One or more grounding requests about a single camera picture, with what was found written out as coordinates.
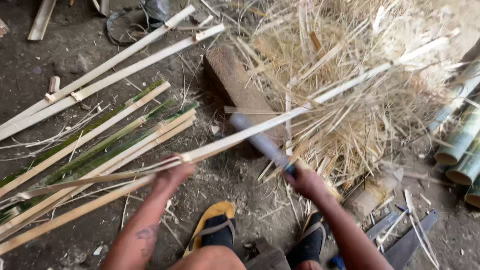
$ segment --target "forearm tattoo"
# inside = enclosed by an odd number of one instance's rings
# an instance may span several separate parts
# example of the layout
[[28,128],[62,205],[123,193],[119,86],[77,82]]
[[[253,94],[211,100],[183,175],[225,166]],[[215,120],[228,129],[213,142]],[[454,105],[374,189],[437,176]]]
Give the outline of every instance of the forearm tattoo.
[[148,257],[151,256],[155,248],[156,242],[156,232],[158,230],[158,225],[152,224],[145,229],[135,233],[137,239],[145,240],[145,247],[142,248],[142,256]]

